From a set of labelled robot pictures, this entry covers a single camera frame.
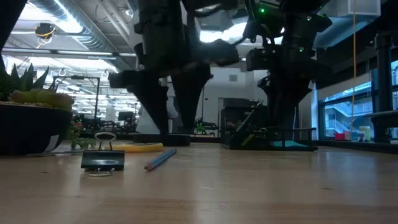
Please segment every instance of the table surface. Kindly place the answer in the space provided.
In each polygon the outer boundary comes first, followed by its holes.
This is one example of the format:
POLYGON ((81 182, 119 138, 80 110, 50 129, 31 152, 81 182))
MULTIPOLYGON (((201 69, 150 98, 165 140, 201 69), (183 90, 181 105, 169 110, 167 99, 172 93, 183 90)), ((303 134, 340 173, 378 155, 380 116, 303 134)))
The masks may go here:
POLYGON ((1 224, 398 223, 398 156, 230 151, 192 144, 88 177, 81 156, 0 159, 1 224))

